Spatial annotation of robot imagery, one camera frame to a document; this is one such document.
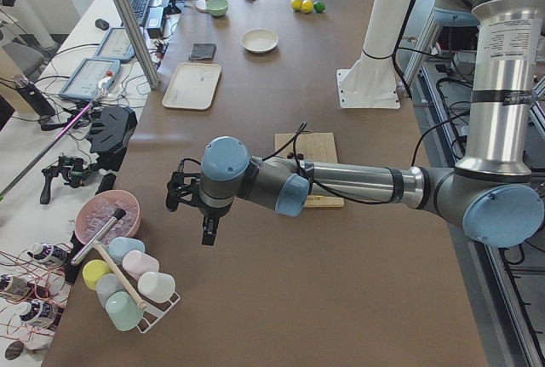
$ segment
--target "keyboard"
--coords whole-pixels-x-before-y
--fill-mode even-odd
[[[147,13],[152,0],[129,0],[130,6],[135,12],[136,22],[139,26],[144,26],[147,20]]]

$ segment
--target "white label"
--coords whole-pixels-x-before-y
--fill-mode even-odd
[[[505,20],[481,26],[477,64],[493,60],[527,60],[536,64],[541,20]]]

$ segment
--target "brown table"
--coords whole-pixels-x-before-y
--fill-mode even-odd
[[[294,13],[290,0],[229,1],[223,19],[185,10],[116,184],[140,200],[137,236],[183,302],[148,334],[122,333],[80,278],[43,366],[487,365],[439,218],[346,203],[294,219],[238,200],[208,247],[196,209],[166,210],[171,172],[217,136],[264,156],[275,133],[307,121],[335,134],[340,162],[402,169],[418,140],[409,100],[398,111],[338,104],[336,69],[359,57],[373,0],[322,0],[323,14]],[[256,27],[279,35],[272,53],[241,48]],[[212,107],[164,109],[172,71],[206,42],[222,67]]]

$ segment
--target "wooden cutting board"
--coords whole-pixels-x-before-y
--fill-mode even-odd
[[[274,148],[278,150],[288,142],[293,133],[274,135]],[[291,147],[283,150],[279,156],[286,158],[292,151]],[[322,163],[338,163],[335,138],[333,133],[303,133],[297,138],[297,152],[302,153],[306,160]],[[309,195],[304,208],[342,208],[344,199],[323,195]]]

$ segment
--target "pink bowl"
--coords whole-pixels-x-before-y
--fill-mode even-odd
[[[76,219],[77,239],[86,244],[117,208],[123,208],[126,215],[100,241],[107,246],[116,237],[134,237],[141,221],[138,201],[130,192],[110,190],[95,195],[81,208]]]

